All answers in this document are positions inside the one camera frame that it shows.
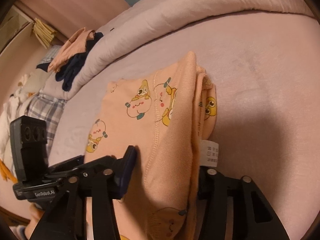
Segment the person's left hand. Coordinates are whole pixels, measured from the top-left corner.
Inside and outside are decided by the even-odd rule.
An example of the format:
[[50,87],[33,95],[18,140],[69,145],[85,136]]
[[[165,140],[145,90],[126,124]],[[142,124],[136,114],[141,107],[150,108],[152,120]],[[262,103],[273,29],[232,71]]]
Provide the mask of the person's left hand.
[[31,219],[29,224],[25,227],[24,234],[27,239],[30,239],[34,229],[36,228],[38,222],[42,218],[44,211],[42,209],[39,209],[35,204],[31,204],[30,208],[30,215]]

